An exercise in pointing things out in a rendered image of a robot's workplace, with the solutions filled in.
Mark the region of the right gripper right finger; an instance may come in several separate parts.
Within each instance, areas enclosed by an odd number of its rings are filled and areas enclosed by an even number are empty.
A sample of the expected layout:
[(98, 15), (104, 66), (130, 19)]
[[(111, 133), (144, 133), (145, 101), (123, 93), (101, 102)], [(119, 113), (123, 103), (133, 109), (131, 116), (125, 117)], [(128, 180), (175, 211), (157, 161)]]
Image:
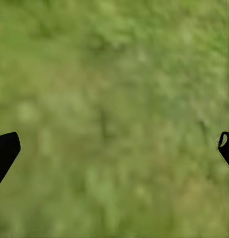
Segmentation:
[(229, 133), (222, 132), (216, 141), (216, 145), (224, 159), (229, 164)]

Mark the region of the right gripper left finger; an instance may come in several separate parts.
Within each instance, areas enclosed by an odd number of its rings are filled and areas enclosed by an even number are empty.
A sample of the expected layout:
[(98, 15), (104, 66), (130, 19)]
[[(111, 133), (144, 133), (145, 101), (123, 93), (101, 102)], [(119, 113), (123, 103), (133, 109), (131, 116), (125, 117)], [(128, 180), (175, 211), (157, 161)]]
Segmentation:
[(20, 151), (17, 132), (0, 136), (0, 184)]

